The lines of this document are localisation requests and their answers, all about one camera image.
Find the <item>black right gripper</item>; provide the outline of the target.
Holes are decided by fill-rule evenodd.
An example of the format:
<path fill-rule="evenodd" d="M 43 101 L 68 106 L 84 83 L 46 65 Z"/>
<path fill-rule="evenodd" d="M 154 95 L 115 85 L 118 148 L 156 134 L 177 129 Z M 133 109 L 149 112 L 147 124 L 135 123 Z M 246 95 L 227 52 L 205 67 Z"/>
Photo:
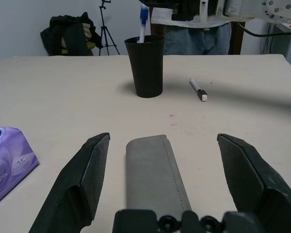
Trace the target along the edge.
<path fill-rule="evenodd" d="M 142 3 L 153 8 L 172 8 L 173 21 L 191 21 L 200 14 L 200 0 L 176 0 L 173 7 L 170 0 L 142 0 Z"/>

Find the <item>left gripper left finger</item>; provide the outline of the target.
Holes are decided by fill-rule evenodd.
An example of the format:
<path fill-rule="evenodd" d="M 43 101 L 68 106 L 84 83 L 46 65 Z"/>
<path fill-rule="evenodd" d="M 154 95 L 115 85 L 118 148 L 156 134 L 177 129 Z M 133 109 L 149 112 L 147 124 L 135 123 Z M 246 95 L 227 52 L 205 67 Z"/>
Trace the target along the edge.
<path fill-rule="evenodd" d="M 60 171 L 32 233 L 79 233 L 97 211 L 110 141 L 109 133 L 89 138 Z"/>

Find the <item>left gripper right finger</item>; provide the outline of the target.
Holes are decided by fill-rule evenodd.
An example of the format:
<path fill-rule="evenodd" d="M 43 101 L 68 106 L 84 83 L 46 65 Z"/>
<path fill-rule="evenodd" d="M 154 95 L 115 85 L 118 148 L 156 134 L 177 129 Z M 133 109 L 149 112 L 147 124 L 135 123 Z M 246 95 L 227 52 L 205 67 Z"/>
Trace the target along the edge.
<path fill-rule="evenodd" d="M 239 212 L 253 213 L 268 233 L 291 233 L 291 189 L 252 145 L 217 136 L 228 189 Z"/>

